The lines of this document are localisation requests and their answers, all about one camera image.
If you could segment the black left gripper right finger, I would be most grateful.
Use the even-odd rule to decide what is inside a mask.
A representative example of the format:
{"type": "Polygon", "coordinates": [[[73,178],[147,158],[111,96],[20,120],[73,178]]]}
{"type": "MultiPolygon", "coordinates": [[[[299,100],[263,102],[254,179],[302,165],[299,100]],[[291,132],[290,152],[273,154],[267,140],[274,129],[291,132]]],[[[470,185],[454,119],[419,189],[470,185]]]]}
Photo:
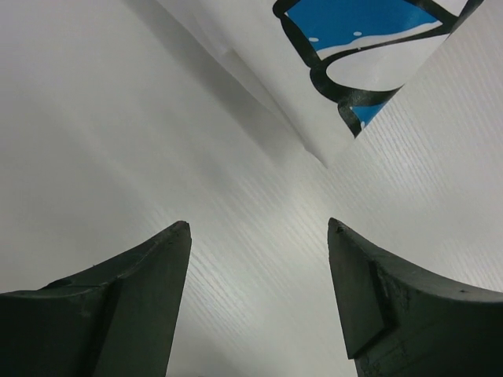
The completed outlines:
{"type": "Polygon", "coordinates": [[[502,294],[430,272],[335,218],[329,264],[359,376],[500,376],[502,294]]]}

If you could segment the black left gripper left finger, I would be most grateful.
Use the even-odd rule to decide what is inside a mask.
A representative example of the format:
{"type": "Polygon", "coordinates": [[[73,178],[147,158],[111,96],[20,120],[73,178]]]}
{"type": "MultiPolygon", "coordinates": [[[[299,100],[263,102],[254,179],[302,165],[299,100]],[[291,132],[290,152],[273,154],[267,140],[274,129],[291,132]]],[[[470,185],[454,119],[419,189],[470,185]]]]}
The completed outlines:
{"type": "Polygon", "coordinates": [[[177,221],[82,272],[2,294],[2,375],[165,375],[191,244],[177,221]]]}

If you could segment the white daisy print t-shirt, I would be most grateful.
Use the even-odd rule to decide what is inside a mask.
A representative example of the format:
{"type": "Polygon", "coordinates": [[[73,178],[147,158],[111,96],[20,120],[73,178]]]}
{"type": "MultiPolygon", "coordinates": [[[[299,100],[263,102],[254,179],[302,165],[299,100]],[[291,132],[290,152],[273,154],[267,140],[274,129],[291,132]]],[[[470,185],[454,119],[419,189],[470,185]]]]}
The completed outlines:
{"type": "Polygon", "coordinates": [[[165,1],[303,147],[332,164],[477,1],[165,1]]]}

